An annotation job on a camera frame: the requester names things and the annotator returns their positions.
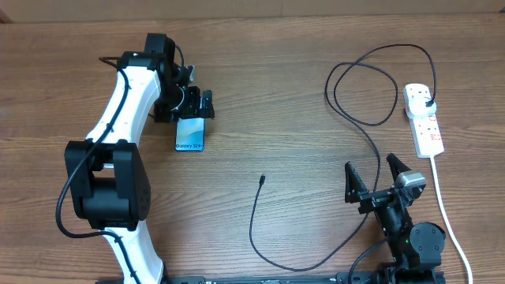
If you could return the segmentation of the white charger plug adapter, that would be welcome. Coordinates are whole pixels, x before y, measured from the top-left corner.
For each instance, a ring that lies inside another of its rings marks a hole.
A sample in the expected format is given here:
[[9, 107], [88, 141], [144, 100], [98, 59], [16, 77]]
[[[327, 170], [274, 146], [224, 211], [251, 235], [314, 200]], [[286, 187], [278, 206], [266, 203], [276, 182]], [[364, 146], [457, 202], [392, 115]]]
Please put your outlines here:
[[409, 119], [418, 119], [434, 115], [437, 111], [436, 103], [432, 103], [428, 106], [431, 100], [425, 100], [425, 98], [413, 98], [408, 97], [406, 100], [406, 115]]

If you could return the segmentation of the white power strip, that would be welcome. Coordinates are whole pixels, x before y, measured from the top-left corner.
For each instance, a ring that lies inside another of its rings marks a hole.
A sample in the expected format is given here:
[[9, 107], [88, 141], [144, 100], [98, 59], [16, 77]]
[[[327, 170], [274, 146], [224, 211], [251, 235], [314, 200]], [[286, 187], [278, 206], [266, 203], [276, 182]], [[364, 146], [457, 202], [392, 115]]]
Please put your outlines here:
[[[428, 103], [428, 106], [434, 103], [428, 86], [424, 84], [407, 84], [403, 88], [403, 97], [405, 104], [408, 97], [425, 98], [426, 101], [430, 99], [431, 102]], [[436, 114], [424, 118], [409, 119], [409, 122], [418, 158], [429, 159], [444, 152]]]

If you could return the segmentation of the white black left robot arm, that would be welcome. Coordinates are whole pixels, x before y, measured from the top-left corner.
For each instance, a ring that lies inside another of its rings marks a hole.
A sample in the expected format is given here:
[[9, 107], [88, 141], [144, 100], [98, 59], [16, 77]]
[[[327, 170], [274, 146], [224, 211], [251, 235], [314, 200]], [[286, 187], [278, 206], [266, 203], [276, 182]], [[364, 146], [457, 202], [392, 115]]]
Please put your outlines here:
[[205, 122], [215, 116], [212, 92], [194, 85], [194, 66], [174, 60], [181, 55], [167, 35], [149, 33], [142, 51], [102, 57], [117, 71], [114, 92], [94, 129], [65, 148], [57, 227], [74, 239], [104, 237], [122, 283], [170, 281], [146, 222], [152, 195], [139, 143], [147, 120], [176, 123], [177, 150], [202, 151]]

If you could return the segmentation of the blue Galaxy smartphone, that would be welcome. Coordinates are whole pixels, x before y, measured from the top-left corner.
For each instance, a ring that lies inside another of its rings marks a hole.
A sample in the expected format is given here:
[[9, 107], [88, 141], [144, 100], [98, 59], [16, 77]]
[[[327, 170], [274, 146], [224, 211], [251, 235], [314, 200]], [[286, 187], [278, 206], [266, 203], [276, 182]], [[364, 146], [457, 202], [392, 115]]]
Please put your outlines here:
[[177, 123], [175, 151], [199, 152], [204, 150], [205, 119], [179, 119]]

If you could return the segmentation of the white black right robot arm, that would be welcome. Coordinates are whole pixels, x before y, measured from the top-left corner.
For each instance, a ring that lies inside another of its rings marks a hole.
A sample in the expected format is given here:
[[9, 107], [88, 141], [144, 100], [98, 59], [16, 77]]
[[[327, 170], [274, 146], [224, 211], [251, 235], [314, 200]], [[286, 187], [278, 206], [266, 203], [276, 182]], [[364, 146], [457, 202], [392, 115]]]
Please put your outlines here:
[[[421, 196], [425, 176], [411, 170], [394, 154], [387, 156], [393, 184], [389, 189], [370, 192], [351, 163], [345, 164], [347, 203], [358, 203], [361, 214], [373, 213], [384, 239], [363, 252], [351, 265], [344, 283], [444, 283], [441, 265], [446, 233], [432, 222], [414, 224], [407, 208]], [[370, 252], [387, 244], [393, 260], [380, 263], [375, 271], [354, 270]]]

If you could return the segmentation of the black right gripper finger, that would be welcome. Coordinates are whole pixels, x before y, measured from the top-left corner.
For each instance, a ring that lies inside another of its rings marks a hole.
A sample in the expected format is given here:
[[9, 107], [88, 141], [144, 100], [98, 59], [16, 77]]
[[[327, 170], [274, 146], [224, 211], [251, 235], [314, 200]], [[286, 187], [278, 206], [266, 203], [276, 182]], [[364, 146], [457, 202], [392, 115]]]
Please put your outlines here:
[[411, 169], [405, 165], [395, 154], [390, 153], [386, 160], [389, 164], [394, 185], [407, 185]]
[[361, 196], [368, 194], [368, 189], [362, 181], [356, 168], [347, 162], [345, 164], [346, 190], [345, 202], [356, 203], [361, 201]]

